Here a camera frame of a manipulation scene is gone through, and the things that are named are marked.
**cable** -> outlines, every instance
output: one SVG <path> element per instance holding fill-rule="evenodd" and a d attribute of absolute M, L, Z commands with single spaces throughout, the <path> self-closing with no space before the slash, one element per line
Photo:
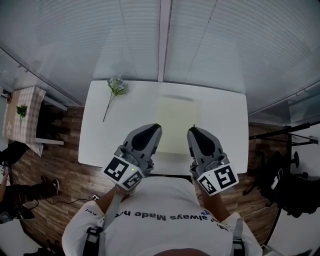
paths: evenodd
<path fill-rule="evenodd" d="M 74 201 L 71 201 L 71 202 L 56 201 L 56 202 L 54 202 L 54 203 L 50 202 L 50 201 L 47 199 L 48 203 L 51 204 L 51 205 L 55 205 L 55 204 L 57 204 L 57 203 L 63 203 L 63 204 L 69 205 L 69 204 L 75 203 L 76 201 L 79 201 L 79 200 L 92 201 L 93 199 L 79 198 L 79 199 L 74 200 Z M 36 200 L 36 201 L 37 201 L 37 204 L 36 204 L 35 206 L 30 207 L 30 208 L 27 208 L 27 209 L 31 211 L 31 210 L 33 210 L 34 208 L 38 207 L 38 206 L 39 206 L 39 201 L 38 201 L 38 200 Z M 15 218 L 16 216 L 22 214 L 23 212 L 24 212 L 24 211 L 23 211 L 23 208 L 22 208 L 22 212 L 19 212 L 19 213 L 16 214 L 16 215 L 9 216 L 9 217 L 7 217 L 7 218 L 5 218 L 5 219 L 1 219 L 1 221 L 6 221 L 6 220 L 9 220 L 9 219 L 13 219 L 13 218 Z"/>
<path fill-rule="evenodd" d="M 79 200 L 84 200 L 84 201 L 92 201 L 93 199 L 84 199 L 84 198 L 79 198 L 77 200 L 74 200 L 74 201 L 71 201 L 71 202 L 65 202 L 65 201 L 56 201 L 56 202 L 50 202 L 48 199 L 47 199 L 47 202 L 50 204 L 50 205 L 55 205 L 57 203 L 63 203 L 63 204 L 67 204 L 67 205 L 70 205 L 70 204 L 73 204 L 75 203 L 76 201 L 79 201 Z"/>
<path fill-rule="evenodd" d="M 39 205 L 39 201 L 38 200 L 36 200 L 37 201 L 37 204 L 36 204 L 36 206 L 34 206 L 34 207 L 31 207 L 31 208 L 28 208 L 30 211 L 31 210 L 33 210 L 34 208 L 36 208 L 38 205 Z"/>

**white table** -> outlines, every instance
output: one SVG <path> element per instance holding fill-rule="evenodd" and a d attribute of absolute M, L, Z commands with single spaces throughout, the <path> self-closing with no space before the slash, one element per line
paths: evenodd
<path fill-rule="evenodd" d="M 111 90 L 107 81 L 92 81 L 85 103 L 78 161 L 103 167 L 105 158 L 113 155 L 132 130 L 156 123 L 159 99 L 188 99 L 197 112 L 196 127 L 216 136 L 227 154 L 233 170 L 240 174 L 248 166 L 248 112 L 244 94 L 186 84 L 125 81 L 130 92 L 116 97 L 103 117 Z M 190 127 L 181 132 L 185 134 Z M 192 158 L 188 154 L 156 152 L 152 173 L 190 175 Z"/>

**black pants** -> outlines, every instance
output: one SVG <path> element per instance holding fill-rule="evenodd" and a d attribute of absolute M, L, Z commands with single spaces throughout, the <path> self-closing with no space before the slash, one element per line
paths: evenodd
<path fill-rule="evenodd" d="M 8 162 L 9 165 L 15 164 L 28 149 L 26 144 L 18 141 L 9 144 L 4 151 L 0 151 L 0 164 L 2 162 Z"/>
<path fill-rule="evenodd" d="M 20 208 L 26 202 L 51 198 L 56 193 L 56 188 L 48 182 L 41 182 L 33 186 L 12 185 L 6 187 L 3 202 L 7 209 L 12 211 Z"/>

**flower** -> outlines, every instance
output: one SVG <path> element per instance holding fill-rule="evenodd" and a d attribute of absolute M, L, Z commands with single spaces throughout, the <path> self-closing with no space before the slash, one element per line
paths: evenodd
<path fill-rule="evenodd" d="M 105 111 L 105 114 L 103 117 L 103 122 L 105 121 L 107 111 L 108 111 L 112 101 L 115 99 L 115 97 L 118 95 L 127 94 L 129 91 L 128 85 L 126 83 L 124 83 L 124 81 L 120 77 L 117 77 L 116 79 L 110 78 L 107 81 L 107 84 L 111 88 L 111 95 L 110 95 L 109 103 L 108 103 L 108 106 L 106 108 L 106 111 Z"/>

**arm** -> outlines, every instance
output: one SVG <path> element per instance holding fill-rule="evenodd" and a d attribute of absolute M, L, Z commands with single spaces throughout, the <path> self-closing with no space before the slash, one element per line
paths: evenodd
<path fill-rule="evenodd" d="M 65 255 L 82 255 L 87 239 L 88 228 L 102 226 L 103 218 L 115 193 L 114 187 L 97 201 L 85 203 L 66 226 L 62 236 L 62 247 Z"/>
<path fill-rule="evenodd" d="M 211 212 L 213 216 L 216 217 L 216 219 L 220 222 L 228 218 L 230 213 L 225 207 L 224 202 L 222 202 L 221 196 L 219 194 L 210 196 L 200 184 L 199 187 L 202 194 L 204 208 Z"/>
<path fill-rule="evenodd" d="M 116 188 L 113 187 L 113 189 L 111 189 L 108 193 L 106 193 L 103 197 L 101 197 L 100 199 L 98 199 L 96 202 L 96 204 L 99 206 L 99 208 L 101 209 L 101 211 L 105 214 L 106 211 L 108 210 L 112 199 L 115 196 L 115 193 L 120 194 L 121 192 Z"/>
<path fill-rule="evenodd" d="M 0 184 L 0 202 L 3 201 L 5 196 L 8 176 L 9 176 L 9 170 L 8 170 L 8 167 L 5 167 L 2 182 Z"/>

